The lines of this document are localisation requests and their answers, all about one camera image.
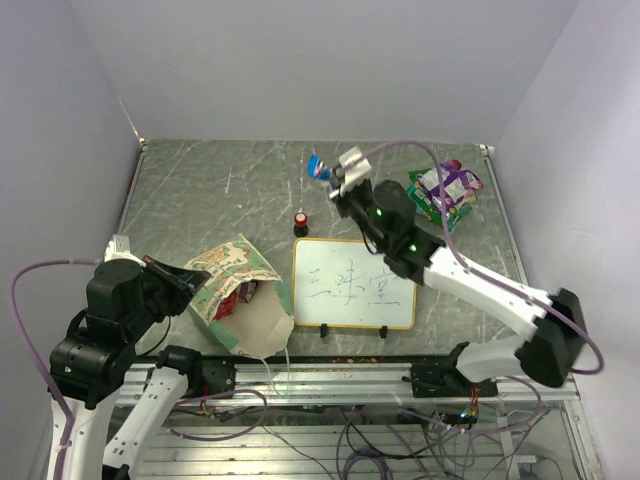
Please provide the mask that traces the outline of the purple snack packet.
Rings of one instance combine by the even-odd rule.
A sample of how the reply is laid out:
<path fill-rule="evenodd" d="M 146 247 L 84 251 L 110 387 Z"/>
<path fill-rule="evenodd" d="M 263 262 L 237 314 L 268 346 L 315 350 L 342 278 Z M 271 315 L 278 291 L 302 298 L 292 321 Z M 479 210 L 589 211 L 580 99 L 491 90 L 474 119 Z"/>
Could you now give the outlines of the purple snack packet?
<path fill-rule="evenodd" d="M 476 201 L 476 193 L 484 188 L 481 179 L 455 159 L 448 159 L 439 165 L 441 172 L 445 205 L 450 212 L 461 210 Z M 441 208 L 439 177 L 434 168 L 427 169 L 417 176 L 421 192 L 437 208 Z"/>

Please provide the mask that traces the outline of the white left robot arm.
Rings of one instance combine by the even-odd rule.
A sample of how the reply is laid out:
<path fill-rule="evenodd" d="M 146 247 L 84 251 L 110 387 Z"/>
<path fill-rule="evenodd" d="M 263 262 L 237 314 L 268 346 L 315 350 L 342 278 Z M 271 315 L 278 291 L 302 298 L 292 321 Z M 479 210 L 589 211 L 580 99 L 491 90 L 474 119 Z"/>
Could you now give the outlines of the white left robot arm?
<path fill-rule="evenodd" d="M 108 433 L 138 341 L 153 325 L 186 311 L 211 275 L 138 258 L 123 235 L 110 239 L 95 266 L 86 308 L 50 354 L 50 479 L 135 478 L 151 436 L 176 402 L 204 390 L 201 354 L 167 346 L 130 417 Z"/>

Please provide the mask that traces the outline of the green printed paper bag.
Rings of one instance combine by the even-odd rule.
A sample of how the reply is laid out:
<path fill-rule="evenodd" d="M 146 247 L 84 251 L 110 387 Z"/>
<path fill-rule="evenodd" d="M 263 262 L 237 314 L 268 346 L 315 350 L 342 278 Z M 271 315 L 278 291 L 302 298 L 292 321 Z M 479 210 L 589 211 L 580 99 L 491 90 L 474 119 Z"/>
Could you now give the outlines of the green printed paper bag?
<path fill-rule="evenodd" d="M 200 323 L 233 355 L 258 360 L 282 353 L 291 365 L 288 342 L 294 330 L 292 302 L 282 277 L 242 234 L 190 259 L 185 269 L 206 270 L 212 278 L 190 308 Z M 233 313 L 215 319 L 218 305 L 233 290 Z"/>

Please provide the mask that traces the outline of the yellow-framed small whiteboard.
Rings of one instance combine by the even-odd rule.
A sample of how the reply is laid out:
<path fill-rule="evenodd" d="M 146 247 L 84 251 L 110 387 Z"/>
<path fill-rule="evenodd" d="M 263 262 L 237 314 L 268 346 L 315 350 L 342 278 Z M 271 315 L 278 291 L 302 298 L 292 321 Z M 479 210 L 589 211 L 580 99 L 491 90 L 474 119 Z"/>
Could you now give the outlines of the yellow-framed small whiteboard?
<path fill-rule="evenodd" d="M 417 287 L 351 239 L 300 238 L 293 249 L 293 316 L 298 326 L 409 330 Z"/>

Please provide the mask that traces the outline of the red snack packet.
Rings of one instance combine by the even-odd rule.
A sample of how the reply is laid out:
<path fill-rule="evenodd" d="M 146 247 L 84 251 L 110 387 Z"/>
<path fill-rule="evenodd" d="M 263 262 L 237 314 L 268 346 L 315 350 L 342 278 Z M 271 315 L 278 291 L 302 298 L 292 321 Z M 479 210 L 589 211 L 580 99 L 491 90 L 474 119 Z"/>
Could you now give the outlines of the red snack packet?
<path fill-rule="evenodd" d="M 238 302 L 238 292 L 233 290 L 224 300 L 220 302 L 215 312 L 215 319 L 220 320 L 233 313 Z"/>

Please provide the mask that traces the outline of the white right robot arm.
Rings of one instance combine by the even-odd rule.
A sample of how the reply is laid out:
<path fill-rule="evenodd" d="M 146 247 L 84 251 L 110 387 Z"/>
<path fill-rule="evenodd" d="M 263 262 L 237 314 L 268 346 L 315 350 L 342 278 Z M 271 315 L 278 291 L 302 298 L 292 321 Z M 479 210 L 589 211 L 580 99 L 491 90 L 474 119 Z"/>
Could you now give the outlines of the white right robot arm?
<path fill-rule="evenodd" d="M 525 375 L 549 388 L 562 387 L 586 342 L 578 296 L 512 281 L 467 259 L 417 222 L 412 201 L 396 181 L 372 185 L 371 165 L 359 148 L 343 153 L 331 169 L 329 197 L 343 218 L 355 222 L 384 263 L 402 279 L 452 294 L 512 330 L 509 338 L 462 343 L 440 373 L 450 394 L 475 383 Z"/>

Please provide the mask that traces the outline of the blue small snack packet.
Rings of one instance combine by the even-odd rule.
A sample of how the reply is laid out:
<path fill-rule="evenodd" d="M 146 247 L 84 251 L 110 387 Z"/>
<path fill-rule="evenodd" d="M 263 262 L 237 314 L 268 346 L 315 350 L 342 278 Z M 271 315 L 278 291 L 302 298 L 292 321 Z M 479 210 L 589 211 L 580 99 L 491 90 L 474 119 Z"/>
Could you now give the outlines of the blue small snack packet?
<path fill-rule="evenodd" d="M 307 173 L 311 179 L 329 181 L 332 170 L 317 154 L 312 154 L 307 163 Z"/>

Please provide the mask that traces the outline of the aluminium rail frame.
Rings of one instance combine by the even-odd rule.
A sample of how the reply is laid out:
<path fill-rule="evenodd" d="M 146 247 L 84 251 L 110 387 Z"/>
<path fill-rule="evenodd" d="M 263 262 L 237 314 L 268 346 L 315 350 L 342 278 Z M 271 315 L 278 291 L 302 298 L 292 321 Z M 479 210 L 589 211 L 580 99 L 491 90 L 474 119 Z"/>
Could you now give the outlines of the aluminium rail frame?
<path fill-rule="evenodd" d="M 209 356 L 142 479 L 600 479 L 573 381 L 457 389 L 438 358 Z"/>

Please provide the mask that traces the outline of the teal snack packet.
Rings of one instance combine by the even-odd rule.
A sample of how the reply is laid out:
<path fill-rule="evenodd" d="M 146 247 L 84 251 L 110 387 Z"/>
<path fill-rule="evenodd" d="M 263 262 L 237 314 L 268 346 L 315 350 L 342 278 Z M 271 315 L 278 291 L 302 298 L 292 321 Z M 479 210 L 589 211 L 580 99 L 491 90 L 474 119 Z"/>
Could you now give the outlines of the teal snack packet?
<path fill-rule="evenodd" d="M 427 197 L 415 186 L 407 188 L 408 197 L 414 202 L 416 212 L 438 226 L 443 225 L 441 212 L 427 199 Z M 467 214 L 467 211 L 448 212 L 446 215 L 447 229 L 452 231 L 455 226 Z"/>

